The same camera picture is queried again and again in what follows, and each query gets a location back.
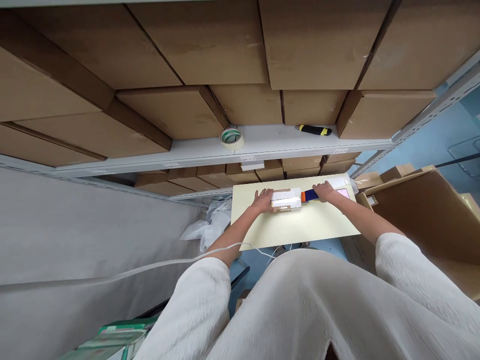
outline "cream board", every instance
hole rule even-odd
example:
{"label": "cream board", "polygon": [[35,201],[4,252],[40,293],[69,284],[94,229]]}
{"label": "cream board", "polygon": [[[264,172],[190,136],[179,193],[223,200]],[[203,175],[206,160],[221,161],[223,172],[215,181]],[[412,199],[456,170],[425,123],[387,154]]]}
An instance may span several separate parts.
{"label": "cream board", "polygon": [[[274,190],[301,188],[301,191],[306,191],[310,190],[313,184],[323,183],[325,180],[329,180],[334,189],[346,188],[350,199],[355,201],[346,173],[235,185],[231,223],[233,224],[252,204],[255,190],[260,192],[265,188]],[[247,232],[243,242],[257,248],[266,248],[357,234],[359,231],[336,207],[329,203],[310,201],[303,203],[300,211],[261,214]],[[240,247],[241,251],[250,249],[248,245]]]}

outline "gray wall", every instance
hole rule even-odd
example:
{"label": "gray wall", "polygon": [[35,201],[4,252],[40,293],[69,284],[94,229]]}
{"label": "gray wall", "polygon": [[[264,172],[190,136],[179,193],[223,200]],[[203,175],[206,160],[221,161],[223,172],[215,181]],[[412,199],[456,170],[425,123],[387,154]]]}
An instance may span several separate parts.
{"label": "gray wall", "polygon": [[169,298],[188,265],[116,283],[5,291],[3,284],[113,275],[191,258],[179,241],[199,207],[0,168],[0,351],[2,359],[56,359],[109,322]]}

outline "shelf label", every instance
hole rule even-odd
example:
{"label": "shelf label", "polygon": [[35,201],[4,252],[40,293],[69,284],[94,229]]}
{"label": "shelf label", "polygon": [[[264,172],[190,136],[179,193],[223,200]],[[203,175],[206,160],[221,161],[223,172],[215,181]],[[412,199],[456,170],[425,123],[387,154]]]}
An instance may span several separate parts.
{"label": "shelf label", "polygon": [[345,149],[337,149],[333,152],[333,155],[335,155],[335,154],[346,154],[348,150],[349,150],[348,147],[345,148]]}
{"label": "shelf label", "polygon": [[162,164],[164,167],[167,169],[178,169],[178,168],[183,168],[182,165],[180,165],[178,162],[169,162],[169,163],[164,163]]}
{"label": "shelf label", "polygon": [[241,163],[246,163],[247,161],[255,161],[257,160],[255,156],[241,156],[240,157],[240,162]]}

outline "white shirt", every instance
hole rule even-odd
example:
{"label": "white shirt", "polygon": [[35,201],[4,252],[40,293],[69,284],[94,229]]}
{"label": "white shirt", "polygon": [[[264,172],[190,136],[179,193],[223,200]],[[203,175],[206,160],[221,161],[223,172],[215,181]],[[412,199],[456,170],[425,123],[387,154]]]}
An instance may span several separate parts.
{"label": "white shirt", "polygon": [[480,307],[404,236],[376,244],[377,276],[327,252],[276,259],[229,322],[230,275],[180,277],[135,360],[480,359]]}

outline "roll of tape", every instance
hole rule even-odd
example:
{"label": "roll of tape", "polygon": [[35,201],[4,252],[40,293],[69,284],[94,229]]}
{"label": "roll of tape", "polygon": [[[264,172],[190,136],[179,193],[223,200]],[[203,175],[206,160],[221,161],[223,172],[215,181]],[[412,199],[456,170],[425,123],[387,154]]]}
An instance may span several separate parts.
{"label": "roll of tape", "polygon": [[221,144],[230,151],[238,150],[245,145],[244,136],[238,129],[233,127],[224,130],[218,138]]}

